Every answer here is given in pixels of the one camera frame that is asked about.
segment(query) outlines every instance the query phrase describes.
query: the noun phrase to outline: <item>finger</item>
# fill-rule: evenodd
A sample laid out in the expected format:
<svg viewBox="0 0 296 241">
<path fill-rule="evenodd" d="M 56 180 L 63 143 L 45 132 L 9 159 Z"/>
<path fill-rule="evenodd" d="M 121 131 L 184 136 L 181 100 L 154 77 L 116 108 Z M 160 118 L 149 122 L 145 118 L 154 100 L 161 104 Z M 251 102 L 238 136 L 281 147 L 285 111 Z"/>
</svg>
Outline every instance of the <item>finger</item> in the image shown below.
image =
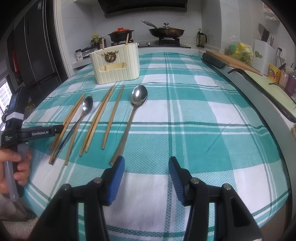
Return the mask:
<svg viewBox="0 0 296 241">
<path fill-rule="evenodd" d="M 31 160 L 32 159 L 32 154 L 31 154 L 31 151 L 28 150 L 27 153 L 26 153 L 26 157 Z"/>
<path fill-rule="evenodd" d="M 0 180 L 0 193 L 2 193 L 2 194 L 9 193 L 8 187 L 6 184 L 6 178 L 3 178 L 2 180 Z"/>
<path fill-rule="evenodd" d="M 19 153 L 16 153 L 10 149 L 0 150 L 0 161 L 20 161 L 22 159 Z"/>
<path fill-rule="evenodd" d="M 30 168 L 30 160 L 28 158 L 26 158 L 21 163 L 18 163 L 17 165 L 17 169 L 19 171 L 25 171 L 25 170 L 28 170 L 29 168 Z"/>
<path fill-rule="evenodd" d="M 26 185 L 27 183 L 28 183 L 28 178 L 27 179 L 24 179 L 24 180 L 19 180 L 19 181 L 17 181 L 20 185 L 22 185 L 22 186 L 24 186 L 24 185 Z"/>
<path fill-rule="evenodd" d="M 23 180 L 23 179 L 26 179 L 30 176 L 30 173 L 31 173 L 31 169 L 29 170 L 25 170 L 25 171 L 21 171 L 21 172 L 16 172 L 14 174 L 14 178 L 15 180 Z"/>
</svg>

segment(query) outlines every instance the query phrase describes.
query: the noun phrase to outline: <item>range hood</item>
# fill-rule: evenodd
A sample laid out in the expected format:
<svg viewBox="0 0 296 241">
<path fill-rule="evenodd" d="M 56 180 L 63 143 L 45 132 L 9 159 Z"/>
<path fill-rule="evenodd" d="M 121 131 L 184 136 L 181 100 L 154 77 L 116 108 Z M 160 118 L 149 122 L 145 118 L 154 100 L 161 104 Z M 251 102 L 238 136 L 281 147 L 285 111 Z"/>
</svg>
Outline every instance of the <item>range hood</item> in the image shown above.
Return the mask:
<svg viewBox="0 0 296 241">
<path fill-rule="evenodd" d="M 187 12 L 187 0 L 98 0 L 106 18 L 130 12 Z"/>
</svg>

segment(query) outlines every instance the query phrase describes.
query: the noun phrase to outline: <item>metal screw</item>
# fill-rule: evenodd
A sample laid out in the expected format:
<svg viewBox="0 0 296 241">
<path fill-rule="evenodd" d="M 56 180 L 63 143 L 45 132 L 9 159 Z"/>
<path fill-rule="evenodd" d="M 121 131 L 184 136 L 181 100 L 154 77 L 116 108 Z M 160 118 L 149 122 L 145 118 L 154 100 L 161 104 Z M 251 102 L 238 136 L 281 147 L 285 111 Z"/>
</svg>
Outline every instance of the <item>metal screw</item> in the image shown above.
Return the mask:
<svg viewBox="0 0 296 241">
<path fill-rule="evenodd" d="M 191 179 L 191 182 L 192 182 L 193 184 L 198 184 L 199 181 L 200 181 L 200 180 L 199 180 L 198 178 L 196 178 L 196 177 L 194 177 L 194 178 Z"/>
<path fill-rule="evenodd" d="M 231 185 L 228 184 L 228 183 L 225 183 L 225 184 L 223 185 L 223 187 L 224 187 L 226 190 L 230 190 L 230 189 L 231 189 Z"/>
<path fill-rule="evenodd" d="M 93 181 L 94 181 L 94 183 L 97 183 L 97 184 L 99 184 L 99 183 L 101 183 L 102 182 L 102 178 L 100 178 L 100 177 L 96 177 Z"/>
<path fill-rule="evenodd" d="M 68 183 L 63 184 L 63 185 L 61 186 L 61 188 L 64 189 L 64 190 L 68 190 L 70 187 L 71 187 L 71 185 L 68 184 Z"/>
</svg>

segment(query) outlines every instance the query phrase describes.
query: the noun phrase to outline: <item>power outlet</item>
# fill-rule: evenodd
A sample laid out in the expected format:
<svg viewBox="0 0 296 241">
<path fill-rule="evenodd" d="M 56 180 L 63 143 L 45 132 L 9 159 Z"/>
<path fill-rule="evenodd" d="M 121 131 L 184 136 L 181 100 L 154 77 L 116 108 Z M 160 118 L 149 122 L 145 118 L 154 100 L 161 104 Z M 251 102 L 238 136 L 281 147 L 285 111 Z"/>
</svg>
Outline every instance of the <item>power outlet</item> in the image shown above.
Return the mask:
<svg viewBox="0 0 296 241">
<path fill-rule="evenodd" d="M 286 49 L 285 48 L 281 48 L 282 51 L 280 52 L 279 56 L 281 57 L 281 59 L 285 59 L 286 58 Z"/>
</svg>

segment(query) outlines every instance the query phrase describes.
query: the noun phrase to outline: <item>cutting board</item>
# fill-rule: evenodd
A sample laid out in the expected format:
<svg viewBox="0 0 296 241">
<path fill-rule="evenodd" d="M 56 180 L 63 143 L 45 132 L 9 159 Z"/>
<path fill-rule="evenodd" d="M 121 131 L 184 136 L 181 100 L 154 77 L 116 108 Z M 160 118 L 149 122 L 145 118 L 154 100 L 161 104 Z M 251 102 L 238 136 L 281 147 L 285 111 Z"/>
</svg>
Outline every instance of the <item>cutting board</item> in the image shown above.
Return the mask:
<svg viewBox="0 0 296 241">
<path fill-rule="evenodd" d="M 216 59 L 222 61 L 223 63 L 225 63 L 229 67 L 248 70 L 248 71 L 251 71 L 251 72 L 253 72 L 255 74 L 258 74 L 258 75 L 262 76 L 262 74 L 258 70 L 256 70 L 256 69 L 252 68 L 251 66 L 241 62 L 240 60 L 238 60 L 236 58 L 230 57 L 230 56 L 225 55 L 225 54 L 217 53 L 217 52 L 214 52 L 214 51 L 210 51 L 210 50 L 207 50 L 206 53 L 214 56 Z"/>
</svg>

